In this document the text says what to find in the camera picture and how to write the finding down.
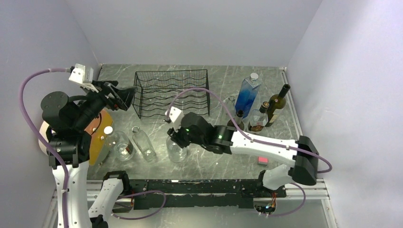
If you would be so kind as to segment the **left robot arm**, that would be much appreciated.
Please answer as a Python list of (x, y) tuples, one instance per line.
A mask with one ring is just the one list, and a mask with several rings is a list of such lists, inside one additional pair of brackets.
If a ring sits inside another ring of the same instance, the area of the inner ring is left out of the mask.
[(125, 171), (110, 171), (103, 179), (93, 208), (87, 206), (87, 171), (92, 137), (86, 131), (105, 108), (128, 110), (137, 88), (118, 88), (117, 81), (95, 81), (86, 95), (68, 96), (61, 91), (41, 101), (42, 118), (48, 124), (44, 145), (57, 185), (60, 228), (106, 228), (118, 197), (131, 193)]

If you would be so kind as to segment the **clear round labelled bottle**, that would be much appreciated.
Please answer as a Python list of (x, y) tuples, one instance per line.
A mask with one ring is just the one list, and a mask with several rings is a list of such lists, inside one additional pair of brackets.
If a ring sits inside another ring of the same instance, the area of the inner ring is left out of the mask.
[(181, 148), (177, 143), (172, 141), (169, 136), (166, 139), (166, 147), (168, 157), (173, 162), (182, 162), (188, 155), (187, 147)]

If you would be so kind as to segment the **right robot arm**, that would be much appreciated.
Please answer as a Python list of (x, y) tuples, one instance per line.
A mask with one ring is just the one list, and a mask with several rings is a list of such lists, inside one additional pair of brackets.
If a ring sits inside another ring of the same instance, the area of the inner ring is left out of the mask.
[(215, 154), (246, 154), (279, 162), (280, 166), (261, 172), (256, 189), (263, 197), (292, 182), (317, 183), (318, 152), (305, 136), (295, 141), (254, 135), (226, 125), (213, 126), (202, 116), (177, 108), (165, 115), (173, 125), (167, 133), (181, 148), (196, 144)]

